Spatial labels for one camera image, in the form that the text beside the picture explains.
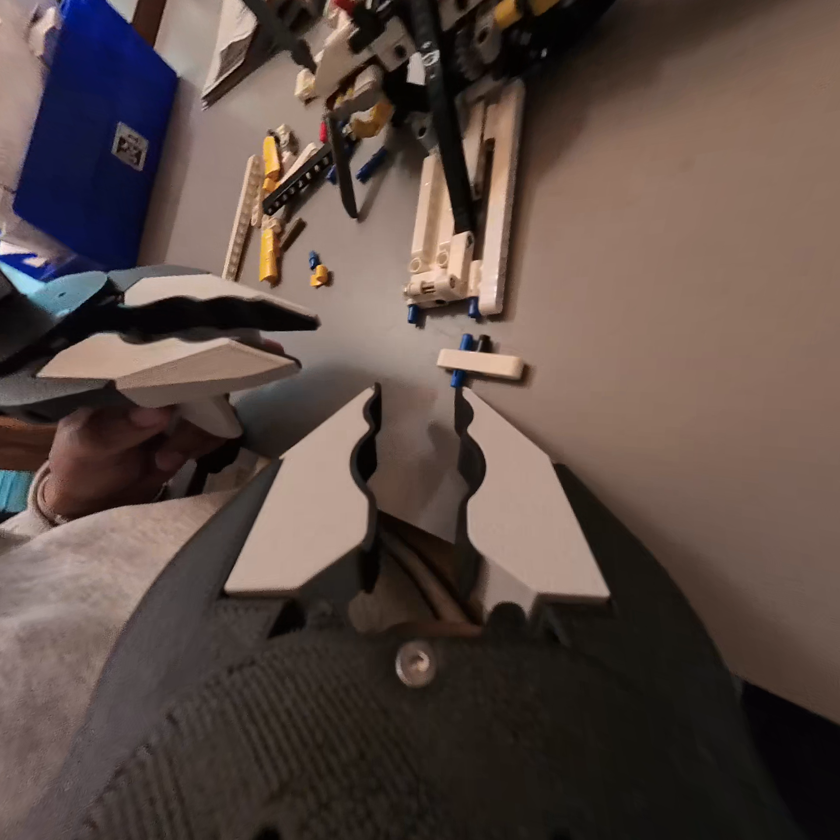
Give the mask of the person's left hand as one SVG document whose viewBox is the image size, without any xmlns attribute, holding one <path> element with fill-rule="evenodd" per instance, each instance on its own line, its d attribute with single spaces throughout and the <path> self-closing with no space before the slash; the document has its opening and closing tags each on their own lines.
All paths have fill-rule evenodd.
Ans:
<svg viewBox="0 0 840 840">
<path fill-rule="evenodd" d="M 226 443 L 172 407 L 80 409 L 58 424 L 38 503 L 61 520 L 149 503 L 189 461 Z"/>
</svg>

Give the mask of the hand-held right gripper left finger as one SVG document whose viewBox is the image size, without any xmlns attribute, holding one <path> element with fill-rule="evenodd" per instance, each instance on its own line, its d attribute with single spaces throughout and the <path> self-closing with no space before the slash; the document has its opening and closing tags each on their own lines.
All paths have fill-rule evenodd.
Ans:
<svg viewBox="0 0 840 840">
<path fill-rule="evenodd" d="M 368 482 L 381 424 L 375 383 L 280 457 L 226 595 L 352 600 L 363 591 L 376 520 Z"/>
</svg>

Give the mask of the white beam with blue pins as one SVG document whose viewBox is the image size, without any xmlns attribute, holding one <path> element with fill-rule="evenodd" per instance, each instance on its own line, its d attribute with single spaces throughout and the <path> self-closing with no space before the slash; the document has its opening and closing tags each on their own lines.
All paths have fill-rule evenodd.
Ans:
<svg viewBox="0 0 840 840">
<path fill-rule="evenodd" d="M 490 378 L 505 382 L 519 382 L 525 374 L 525 361 L 516 356 L 494 351 L 488 334 L 461 335 L 458 348 L 439 351 L 436 366 L 448 372 L 450 386 L 462 388 L 470 377 Z"/>
</svg>

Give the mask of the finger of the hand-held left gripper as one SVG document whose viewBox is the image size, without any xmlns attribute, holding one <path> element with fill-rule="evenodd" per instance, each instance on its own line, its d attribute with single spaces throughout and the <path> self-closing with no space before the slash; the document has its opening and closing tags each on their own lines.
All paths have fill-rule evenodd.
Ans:
<svg viewBox="0 0 840 840">
<path fill-rule="evenodd" d="M 300 368 L 283 353 L 228 337 L 133 343 L 100 333 L 59 352 L 36 376 L 59 384 L 112 385 L 139 406 L 161 407 L 277 382 Z"/>
<path fill-rule="evenodd" d="M 320 325 L 297 304 L 209 274 L 143 277 L 121 304 L 121 333 L 133 337 L 311 332 Z"/>
</svg>

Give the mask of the person's left forearm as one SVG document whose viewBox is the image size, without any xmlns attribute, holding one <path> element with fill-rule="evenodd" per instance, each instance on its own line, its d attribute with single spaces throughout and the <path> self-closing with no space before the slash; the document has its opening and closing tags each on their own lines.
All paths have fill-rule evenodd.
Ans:
<svg viewBox="0 0 840 840">
<path fill-rule="evenodd" d="M 63 764 L 111 649 L 175 553 L 235 494 L 155 499 L 75 520 L 43 512 L 43 465 L 2 525 L 1 837 Z"/>
</svg>

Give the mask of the zebra striped lego helicopter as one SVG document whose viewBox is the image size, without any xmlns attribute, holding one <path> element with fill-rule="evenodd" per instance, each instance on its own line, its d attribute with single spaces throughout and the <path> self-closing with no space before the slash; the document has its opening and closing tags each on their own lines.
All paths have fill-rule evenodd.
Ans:
<svg viewBox="0 0 840 840">
<path fill-rule="evenodd" d="M 320 59 L 267 2 L 244 5 L 267 31 L 271 52 L 287 52 L 312 74 L 345 212 L 358 217 L 340 126 L 385 98 L 397 121 L 430 118 L 460 234 L 476 230 L 476 199 L 461 145 L 457 99 L 486 78 L 521 77 L 565 53 L 614 2 L 334 2 L 347 17 L 346 27 L 332 33 Z"/>
</svg>

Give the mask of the blue plastic bin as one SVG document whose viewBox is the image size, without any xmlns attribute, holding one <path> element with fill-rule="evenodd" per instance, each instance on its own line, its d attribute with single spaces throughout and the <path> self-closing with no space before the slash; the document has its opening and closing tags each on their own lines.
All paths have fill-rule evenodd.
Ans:
<svg viewBox="0 0 840 840">
<path fill-rule="evenodd" d="M 102 269 L 134 268 L 178 77 L 109 2 L 60 12 L 13 210 Z"/>
</svg>

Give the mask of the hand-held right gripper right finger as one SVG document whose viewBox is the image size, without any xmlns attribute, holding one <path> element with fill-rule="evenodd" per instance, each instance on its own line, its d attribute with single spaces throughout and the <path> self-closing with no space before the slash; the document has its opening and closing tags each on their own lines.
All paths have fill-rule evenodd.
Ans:
<svg viewBox="0 0 840 840">
<path fill-rule="evenodd" d="M 551 458 L 471 389 L 455 392 L 465 497 L 456 543 L 479 615 L 503 605 L 603 607 L 610 589 Z"/>
</svg>

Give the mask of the long black lego beam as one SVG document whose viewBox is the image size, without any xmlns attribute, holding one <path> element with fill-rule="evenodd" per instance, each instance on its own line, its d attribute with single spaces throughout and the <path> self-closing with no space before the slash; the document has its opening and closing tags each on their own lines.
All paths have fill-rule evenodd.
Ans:
<svg viewBox="0 0 840 840">
<path fill-rule="evenodd" d="M 310 187 L 320 183 L 333 166 L 333 149 L 330 142 L 319 147 L 311 144 L 309 152 L 303 155 L 300 165 L 292 167 L 292 171 L 283 177 L 278 188 L 271 192 L 262 202 L 262 211 L 267 216 L 274 216 L 283 207 L 298 201 L 300 196 L 307 193 Z"/>
</svg>

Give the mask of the open instruction booklet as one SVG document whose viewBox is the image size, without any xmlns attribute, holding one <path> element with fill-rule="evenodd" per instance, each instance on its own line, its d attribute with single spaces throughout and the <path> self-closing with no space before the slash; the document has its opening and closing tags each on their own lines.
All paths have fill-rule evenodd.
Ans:
<svg viewBox="0 0 840 840">
<path fill-rule="evenodd" d="M 272 2 L 222 2 L 216 43 L 201 96 L 203 110 L 210 109 L 273 56 L 273 30 L 269 25 L 274 17 Z"/>
</svg>

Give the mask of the pile of lego pieces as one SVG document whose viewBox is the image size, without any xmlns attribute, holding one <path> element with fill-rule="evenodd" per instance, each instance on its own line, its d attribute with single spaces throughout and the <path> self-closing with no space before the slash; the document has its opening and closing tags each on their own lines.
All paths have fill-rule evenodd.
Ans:
<svg viewBox="0 0 840 840">
<path fill-rule="evenodd" d="M 249 240 L 252 236 L 258 236 L 260 241 L 261 228 L 271 225 L 276 227 L 278 233 L 281 234 L 290 221 L 299 217 L 292 216 L 289 206 L 283 207 L 274 216 L 267 216 L 263 213 L 262 202 L 278 188 L 283 177 L 292 171 L 293 166 L 302 163 L 303 155 L 309 152 L 311 143 L 300 150 L 296 134 L 288 126 L 282 124 L 277 129 L 269 131 L 262 144 L 262 151 L 250 156 L 246 164 L 233 229 L 224 260 L 222 278 L 225 280 L 238 281 Z M 281 253 L 280 280 L 281 264 L 285 254 L 286 252 Z"/>
</svg>

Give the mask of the white lego skid assembly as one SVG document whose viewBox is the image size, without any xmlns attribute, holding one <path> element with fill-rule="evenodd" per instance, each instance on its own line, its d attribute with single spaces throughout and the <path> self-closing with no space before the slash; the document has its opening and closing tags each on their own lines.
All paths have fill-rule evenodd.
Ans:
<svg viewBox="0 0 840 840">
<path fill-rule="evenodd" d="M 458 116 L 474 226 L 456 232 L 442 158 L 437 147 L 431 148 L 421 170 L 408 279 L 402 292 L 407 322 L 414 327 L 420 325 L 425 310 L 468 301 L 475 296 L 477 281 L 473 276 L 479 263 L 474 260 L 474 254 L 487 168 L 486 97 L 467 91 L 458 104 Z"/>
</svg>

